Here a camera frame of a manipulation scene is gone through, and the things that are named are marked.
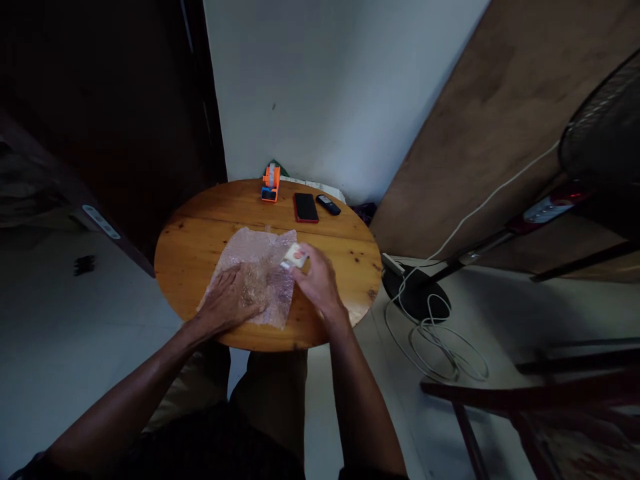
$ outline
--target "round wooden table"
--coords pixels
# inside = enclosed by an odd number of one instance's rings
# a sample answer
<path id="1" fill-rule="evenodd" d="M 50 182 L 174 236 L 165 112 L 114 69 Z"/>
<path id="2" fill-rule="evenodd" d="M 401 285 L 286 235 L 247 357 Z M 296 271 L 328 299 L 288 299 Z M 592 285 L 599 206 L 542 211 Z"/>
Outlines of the round wooden table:
<path id="1" fill-rule="evenodd" d="M 368 312 L 380 286 L 380 251 L 367 226 L 340 200 L 328 195 L 342 213 L 332 217 L 317 206 L 320 222 L 299 223 L 293 213 L 293 194 L 324 193 L 292 182 L 281 182 L 278 202 L 260 200 L 259 179 L 216 185 L 186 202 L 162 231 L 155 251 L 155 276 L 170 306 L 187 321 L 196 313 L 216 263 L 228 240 L 242 227 L 278 235 L 297 231 L 332 260 L 340 297 L 355 326 Z M 293 290 L 284 330 L 244 323 L 219 338 L 230 347 L 255 351 L 307 349 L 327 342 L 314 306 Z"/>

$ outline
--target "small white box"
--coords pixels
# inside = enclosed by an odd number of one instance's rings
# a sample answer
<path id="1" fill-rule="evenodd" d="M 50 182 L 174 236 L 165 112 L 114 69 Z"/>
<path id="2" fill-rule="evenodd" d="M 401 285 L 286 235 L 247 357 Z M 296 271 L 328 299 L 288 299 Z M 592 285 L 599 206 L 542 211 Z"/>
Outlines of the small white box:
<path id="1" fill-rule="evenodd" d="M 290 246 L 289 250 L 287 250 L 287 253 L 282 258 L 280 266 L 282 268 L 286 268 L 287 270 L 291 266 L 302 268 L 305 265 L 307 258 L 309 258 L 309 254 L 304 252 L 300 245 L 294 243 L 292 246 Z"/>

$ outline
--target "bubble wrap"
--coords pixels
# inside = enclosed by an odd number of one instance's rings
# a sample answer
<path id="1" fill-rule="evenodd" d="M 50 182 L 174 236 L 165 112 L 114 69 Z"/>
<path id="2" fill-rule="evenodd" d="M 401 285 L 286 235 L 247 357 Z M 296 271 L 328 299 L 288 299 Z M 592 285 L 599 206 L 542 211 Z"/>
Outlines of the bubble wrap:
<path id="1" fill-rule="evenodd" d="M 198 310 L 204 304 L 217 275 L 238 263 L 248 263 L 251 268 L 245 279 L 242 302 L 246 305 L 257 302 L 267 304 L 264 312 L 249 321 L 258 325 L 272 325 L 282 330 L 287 324 L 291 308 L 294 280 L 280 266 L 280 260 L 295 241 L 295 230 L 282 235 L 253 231 L 246 227 L 238 230 L 220 255 Z"/>

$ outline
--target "black remote control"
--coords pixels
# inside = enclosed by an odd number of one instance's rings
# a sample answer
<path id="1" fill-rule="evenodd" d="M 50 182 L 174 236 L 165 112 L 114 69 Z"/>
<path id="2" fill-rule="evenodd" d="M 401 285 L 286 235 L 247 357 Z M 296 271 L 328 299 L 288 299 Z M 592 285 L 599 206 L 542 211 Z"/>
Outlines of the black remote control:
<path id="1" fill-rule="evenodd" d="M 329 200 L 329 197 L 326 195 L 318 195 L 315 198 L 316 202 L 318 202 L 320 205 L 322 205 L 324 208 L 327 209 L 327 211 L 336 216 L 336 215 L 340 215 L 341 210 L 338 208 L 338 206 L 332 202 L 331 200 Z"/>

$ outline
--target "white tiled floor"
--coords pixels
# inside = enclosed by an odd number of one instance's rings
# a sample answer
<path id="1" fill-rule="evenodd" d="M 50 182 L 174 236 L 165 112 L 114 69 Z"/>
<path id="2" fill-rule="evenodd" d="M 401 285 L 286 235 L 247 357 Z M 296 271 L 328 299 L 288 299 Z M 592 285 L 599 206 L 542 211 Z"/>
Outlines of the white tiled floor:
<path id="1" fill-rule="evenodd" d="M 94 272 L 73 276 L 73 262 L 96 255 Z M 26 252 L 0 253 L 0 478 L 45 449 L 88 406 L 158 349 L 180 325 L 157 283 L 108 239 L 96 233 L 54 233 Z M 532 379 L 513 360 L 554 340 L 638 335 L 637 286 L 552 281 L 468 269 L 441 282 L 453 303 L 448 326 L 482 350 L 491 366 L 486 384 L 524 387 Z M 462 436 L 451 406 L 419 390 L 421 374 L 393 343 L 383 320 L 381 288 L 356 335 L 398 432 L 409 476 L 470 479 Z M 411 324 L 395 308 L 390 322 L 401 341 Z M 435 365 L 433 349 L 420 347 Z M 231 391 L 247 353 L 232 352 Z M 492 478 L 533 478 L 513 428 L 472 411 Z M 326 346 L 309 352 L 307 478 L 337 478 L 342 466 Z"/>

